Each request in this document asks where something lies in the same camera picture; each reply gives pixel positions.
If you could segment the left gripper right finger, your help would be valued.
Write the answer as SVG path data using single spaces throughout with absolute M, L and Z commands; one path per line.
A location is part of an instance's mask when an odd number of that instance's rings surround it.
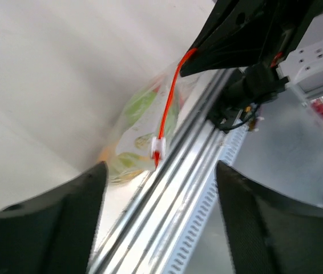
M 235 273 L 323 273 L 323 208 L 216 165 L 219 204 Z

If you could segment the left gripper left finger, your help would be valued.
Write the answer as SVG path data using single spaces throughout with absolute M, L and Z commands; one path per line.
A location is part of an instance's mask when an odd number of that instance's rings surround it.
M 107 166 L 0 211 L 0 273 L 86 273 Z

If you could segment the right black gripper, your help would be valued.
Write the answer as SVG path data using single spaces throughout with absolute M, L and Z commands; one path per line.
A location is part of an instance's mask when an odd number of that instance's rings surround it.
M 274 67 L 297 48 L 319 14 L 321 1 L 216 1 L 180 75 L 259 62 Z

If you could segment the yellow orange mango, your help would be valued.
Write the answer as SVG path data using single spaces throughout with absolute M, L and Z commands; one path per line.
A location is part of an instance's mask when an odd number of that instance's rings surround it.
M 143 173 L 150 164 L 150 159 L 131 152 L 115 153 L 117 143 L 105 146 L 98 162 L 106 162 L 108 178 L 111 184 L 125 184 Z

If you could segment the green apple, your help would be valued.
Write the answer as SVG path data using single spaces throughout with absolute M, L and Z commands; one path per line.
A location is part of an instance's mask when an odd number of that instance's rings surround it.
M 151 110 L 152 119 L 161 120 L 168 92 L 164 87 L 154 87 L 139 90 L 125 105 L 122 117 L 125 118 L 129 127 L 132 127 L 140 118 L 146 116 Z

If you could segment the clear zip top bag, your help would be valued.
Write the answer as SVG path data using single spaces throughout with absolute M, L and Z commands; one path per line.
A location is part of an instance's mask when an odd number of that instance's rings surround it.
M 117 143 L 115 153 L 131 152 L 150 159 L 145 171 L 154 171 L 165 159 L 167 150 L 175 132 L 181 114 L 186 110 L 186 103 L 197 85 L 199 74 L 181 77 L 181 67 L 196 52 L 190 49 L 178 63 L 173 63 L 165 71 L 154 77 L 142 89 L 164 87 L 168 92 L 165 109 L 161 120 L 152 119 L 151 110 L 140 118 L 132 127 L 122 117 L 122 112 L 111 130 L 108 143 Z

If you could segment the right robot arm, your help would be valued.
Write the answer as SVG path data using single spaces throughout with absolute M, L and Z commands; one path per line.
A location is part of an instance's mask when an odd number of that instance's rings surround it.
M 222 109 L 273 100 L 288 82 L 323 86 L 323 42 L 299 48 L 323 1 L 216 1 L 181 76 L 244 68 L 221 93 Z

